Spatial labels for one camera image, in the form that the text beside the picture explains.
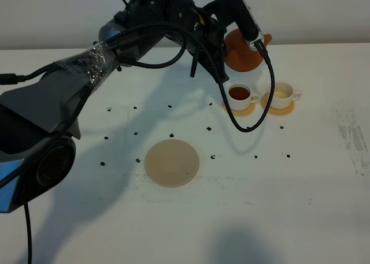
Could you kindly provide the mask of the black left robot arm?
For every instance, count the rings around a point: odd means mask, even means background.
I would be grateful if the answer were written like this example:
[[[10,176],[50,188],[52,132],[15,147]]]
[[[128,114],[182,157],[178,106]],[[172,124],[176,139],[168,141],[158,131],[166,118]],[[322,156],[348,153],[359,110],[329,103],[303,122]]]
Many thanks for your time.
[[[1,95],[1,212],[9,213],[60,183],[80,138],[78,115],[88,97],[122,66],[167,38],[188,51],[194,65],[223,70],[225,27],[209,6],[192,0],[129,0],[99,32],[92,48],[26,76],[2,74],[1,84],[34,84]]]

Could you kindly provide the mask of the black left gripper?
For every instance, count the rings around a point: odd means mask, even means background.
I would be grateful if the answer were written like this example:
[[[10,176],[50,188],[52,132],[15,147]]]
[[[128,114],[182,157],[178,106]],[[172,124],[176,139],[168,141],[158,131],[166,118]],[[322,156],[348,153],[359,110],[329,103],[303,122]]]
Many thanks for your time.
[[[224,84],[229,80],[225,72],[224,56],[225,43],[224,32],[216,30],[216,17],[208,15],[202,8],[196,6],[186,6],[184,8],[185,22],[184,25],[193,35],[203,43],[208,52],[214,59],[214,68],[217,69],[215,82]],[[214,73],[205,52],[198,44],[191,42],[188,47],[189,53],[193,56],[191,73],[195,73],[197,65],[203,66],[209,73]]]

